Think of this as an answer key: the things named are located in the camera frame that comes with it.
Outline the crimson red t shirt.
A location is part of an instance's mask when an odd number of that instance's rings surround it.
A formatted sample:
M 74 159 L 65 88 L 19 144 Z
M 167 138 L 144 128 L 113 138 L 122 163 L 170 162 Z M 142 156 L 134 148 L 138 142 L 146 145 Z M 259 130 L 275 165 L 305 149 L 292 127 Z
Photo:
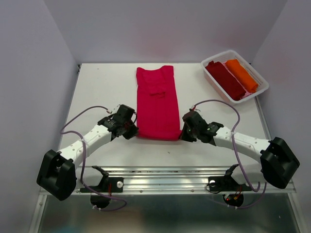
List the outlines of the crimson red t shirt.
M 173 66 L 137 68 L 138 137 L 177 141 L 181 134 Z

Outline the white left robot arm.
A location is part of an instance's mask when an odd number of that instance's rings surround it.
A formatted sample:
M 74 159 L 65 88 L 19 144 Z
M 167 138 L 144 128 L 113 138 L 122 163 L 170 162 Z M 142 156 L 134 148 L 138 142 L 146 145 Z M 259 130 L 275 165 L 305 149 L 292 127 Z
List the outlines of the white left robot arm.
M 75 190 L 76 169 L 79 165 L 85 167 L 87 157 L 117 137 L 128 140 L 138 134 L 138 127 L 132 120 L 136 114 L 133 108 L 121 104 L 113 112 L 107 112 L 109 116 L 99 120 L 85 135 L 62 129 L 62 135 L 74 133 L 79 139 L 63 149 L 44 154 L 36 183 L 58 200 L 67 199 Z

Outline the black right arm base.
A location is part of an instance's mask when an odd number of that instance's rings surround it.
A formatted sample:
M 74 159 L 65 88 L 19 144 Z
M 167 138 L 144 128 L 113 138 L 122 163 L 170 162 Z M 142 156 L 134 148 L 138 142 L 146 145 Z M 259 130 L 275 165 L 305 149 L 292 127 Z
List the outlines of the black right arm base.
M 205 189 L 213 194 L 218 194 L 221 192 L 235 192 L 235 191 L 251 191 L 251 188 L 245 184 L 238 184 L 231 175 L 235 171 L 238 164 L 232 165 L 226 172 L 224 176 L 212 176 L 208 178 L 208 183 Z

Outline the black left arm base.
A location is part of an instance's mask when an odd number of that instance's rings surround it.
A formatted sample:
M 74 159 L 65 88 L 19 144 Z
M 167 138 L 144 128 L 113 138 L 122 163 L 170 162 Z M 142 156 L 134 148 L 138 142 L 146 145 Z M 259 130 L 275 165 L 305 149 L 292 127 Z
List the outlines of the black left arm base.
M 101 193 L 122 193 L 124 178 L 110 175 L 100 166 L 87 167 L 84 171 L 84 181 L 93 190 Z

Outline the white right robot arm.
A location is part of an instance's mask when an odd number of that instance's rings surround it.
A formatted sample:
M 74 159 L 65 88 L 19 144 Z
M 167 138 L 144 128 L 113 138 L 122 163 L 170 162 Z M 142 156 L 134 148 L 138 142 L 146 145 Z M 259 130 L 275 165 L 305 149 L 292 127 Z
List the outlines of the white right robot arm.
M 230 191 L 247 183 L 269 183 L 284 189 L 300 166 L 288 144 L 279 137 L 273 140 L 258 139 L 242 133 L 234 133 L 217 122 L 206 123 L 194 110 L 186 113 L 180 139 L 187 142 L 197 140 L 216 147 L 233 150 L 255 160 L 255 164 L 232 165 L 222 177 L 215 177 L 215 191 Z

